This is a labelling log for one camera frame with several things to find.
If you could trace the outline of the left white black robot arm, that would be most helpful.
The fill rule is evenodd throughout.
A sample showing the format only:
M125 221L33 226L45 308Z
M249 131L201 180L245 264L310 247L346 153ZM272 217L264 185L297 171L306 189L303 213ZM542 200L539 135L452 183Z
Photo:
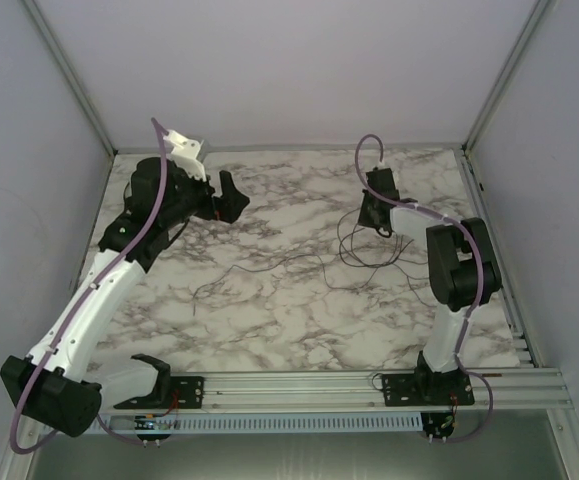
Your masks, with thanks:
M138 162L123 192L123 210L105 229L89 272L54 326L23 358L8 357L0 377L19 416L70 437L82 435L101 410L162 409L176 394L170 366L147 354L85 375L110 320L158 256L191 218L234 223L249 205L230 172L220 187L159 157Z

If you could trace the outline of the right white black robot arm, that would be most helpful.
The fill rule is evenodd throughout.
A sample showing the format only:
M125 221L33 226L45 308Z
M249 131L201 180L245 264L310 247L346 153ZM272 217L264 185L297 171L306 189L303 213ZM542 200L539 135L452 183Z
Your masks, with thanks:
M486 224L477 217L458 221L402 200L389 168L374 168L360 178L365 189L359 223L425 246L429 285L438 302L431 336L407 380L412 392L404 396L432 405L455 397L471 405L464 343L473 315L502 284Z

